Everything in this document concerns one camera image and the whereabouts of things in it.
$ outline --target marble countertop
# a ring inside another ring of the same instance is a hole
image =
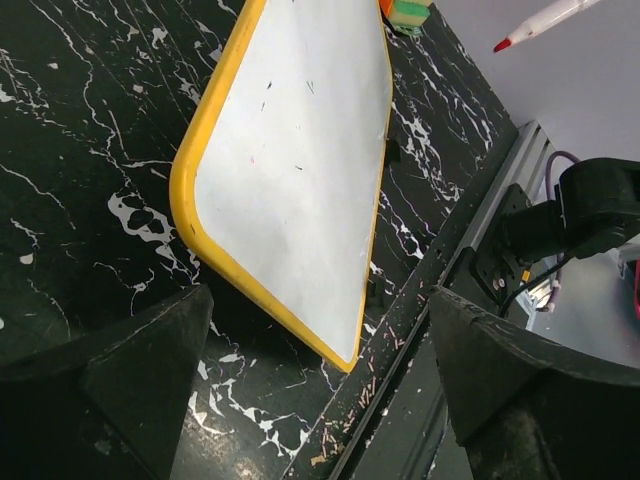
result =
[[[0,6],[1,18],[14,19],[0,33],[0,361],[208,284],[215,306],[177,479],[307,478],[298,463],[331,466],[382,380],[381,359],[404,342],[393,322],[415,321],[387,312],[424,306],[423,294],[404,298],[403,286],[512,128],[437,11],[419,40],[388,33],[389,136],[402,161],[384,174],[371,262],[384,307],[366,313],[363,368],[352,374],[360,390],[347,401],[345,376],[204,266],[172,225],[171,162],[242,5]]]

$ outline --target yellow border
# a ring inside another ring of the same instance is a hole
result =
[[[353,358],[345,362],[329,346],[324,343],[309,327],[302,323],[287,307],[278,301],[266,288],[264,288],[249,272],[247,272],[231,255],[224,251],[204,231],[198,218],[195,202],[195,180],[198,165],[202,159],[211,132],[218,120],[224,102],[229,94],[231,85],[235,79],[244,54],[249,47],[258,20],[262,15],[267,0],[247,0],[245,2],[236,25],[231,32],[229,41],[225,46],[220,61],[216,66],[211,80],[202,96],[191,124],[187,129],[180,148],[176,154],[171,168],[169,179],[169,200],[171,213],[176,224],[178,234],[184,243],[202,258],[208,265],[219,272],[227,281],[247,295],[262,309],[279,321],[287,329],[297,335],[303,342],[309,345],[318,354],[327,358],[333,365],[344,372],[350,372],[358,360],[358,347],[360,344],[360,332],[364,317],[364,304],[366,284],[369,277],[369,269],[365,272],[363,282],[362,301],[360,304],[360,320],[358,333],[353,350]],[[389,64],[389,114],[385,126],[385,138],[389,129],[391,118],[391,101],[393,98],[393,76],[389,49],[384,34],[382,15],[380,15],[380,33],[384,37],[387,62]],[[369,240],[369,261],[373,252],[373,240],[375,234],[376,217],[378,213],[378,200],[382,186],[382,170],[384,167],[384,149],[380,161],[378,173],[378,190],[374,205],[373,218],[371,219],[371,238]]]

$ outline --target black cable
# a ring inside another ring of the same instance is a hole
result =
[[[562,267],[564,267],[567,263],[569,263],[569,260],[571,260],[571,258],[572,257],[570,255],[565,255],[562,258],[562,260],[556,263],[553,267],[549,268],[546,272],[541,273],[530,282],[523,283],[518,288],[516,288],[513,292],[511,292],[511,294],[507,297],[507,299],[504,301],[504,303],[500,307],[500,310],[498,311],[498,316],[503,318],[506,315],[507,310],[509,310],[509,307],[511,306],[511,304],[513,303],[513,301],[516,299],[518,295],[520,295],[525,290],[531,290],[532,288],[535,288],[538,285],[540,285],[547,278],[549,278],[551,275],[553,275],[555,272],[557,272]]]

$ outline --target red marker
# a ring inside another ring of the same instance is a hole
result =
[[[590,6],[595,5],[599,1],[600,0],[557,0],[544,10],[536,13],[533,17],[529,17],[507,38],[496,45],[493,51],[497,53],[524,40],[536,37],[576,13],[582,12]]]

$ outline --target red marker tip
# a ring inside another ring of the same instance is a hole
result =
[[[509,48],[511,46],[511,40],[505,38],[493,49],[493,53],[498,53],[500,50],[504,50],[505,48]]]

